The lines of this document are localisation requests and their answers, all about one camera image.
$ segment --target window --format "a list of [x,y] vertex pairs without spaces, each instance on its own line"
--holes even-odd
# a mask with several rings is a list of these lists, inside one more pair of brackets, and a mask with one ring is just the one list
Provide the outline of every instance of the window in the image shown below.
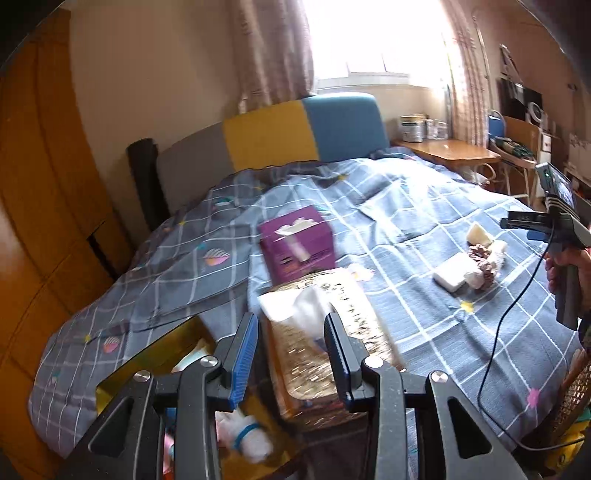
[[441,86],[449,67],[440,0],[304,0],[318,88]]

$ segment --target pink curtain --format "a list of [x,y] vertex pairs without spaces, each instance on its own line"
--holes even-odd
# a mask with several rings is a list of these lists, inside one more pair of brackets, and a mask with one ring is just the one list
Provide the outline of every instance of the pink curtain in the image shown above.
[[444,31],[451,82],[453,138],[488,144],[486,79],[478,65],[476,43],[457,0],[441,0],[451,29]]
[[303,0],[227,0],[241,113],[310,95],[314,81]]

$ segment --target yellow star print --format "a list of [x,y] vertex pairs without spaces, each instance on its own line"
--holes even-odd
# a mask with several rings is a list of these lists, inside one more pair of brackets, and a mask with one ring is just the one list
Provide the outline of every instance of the yellow star print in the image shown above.
[[471,301],[462,300],[460,308],[467,313],[474,313],[474,304]]

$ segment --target bed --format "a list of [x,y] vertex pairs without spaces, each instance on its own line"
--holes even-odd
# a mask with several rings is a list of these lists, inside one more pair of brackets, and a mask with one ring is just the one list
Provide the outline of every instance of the bed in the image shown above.
[[[496,324],[543,249],[498,226],[507,210],[527,207],[390,148],[370,95],[288,103],[210,127],[158,156],[157,187],[173,215],[129,271],[50,338],[37,372],[31,420],[63,457],[96,416],[97,384],[130,357],[195,314],[219,339],[243,312],[259,313],[257,296],[271,282],[256,226],[307,205],[332,228],[337,266],[371,272],[362,288],[409,371],[444,370],[475,402]],[[206,171],[204,161],[217,166]],[[466,249],[474,221],[508,243],[507,260],[488,291],[449,294],[431,272]],[[550,411],[577,345],[555,314],[540,271],[501,330],[483,398],[516,437]],[[414,469],[413,412],[407,417]]]

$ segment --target blue plaid duvet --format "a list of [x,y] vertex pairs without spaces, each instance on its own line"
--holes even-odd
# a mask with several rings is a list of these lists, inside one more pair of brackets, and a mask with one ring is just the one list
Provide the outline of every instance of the blue plaid duvet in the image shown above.
[[[41,438],[67,456],[96,417],[97,384],[190,316],[201,315],[221,338],[234,332],[243,312],[258,313],[257,295],[271,282],[256,226],[307,205],[330,223],[337,265],[373,272],[362,288],[409,371],[444,370],[475,402],[496,324],[543,245],[499,228],[507,210],[527,209],[519,201],[410,151],[391,152],[398,158],[241,171],[164,222],[133,268],[50,338],[29,401]],[[508,243],[505,265],[488,291],[464,286],[450,294],[431,273],[466,250],[475,221]],[[578,345],[555,315],[541,269],[504,322],[483,394],[488,410],[516,437],[550,411]],[[407,420],[413,457],[412,411]]]

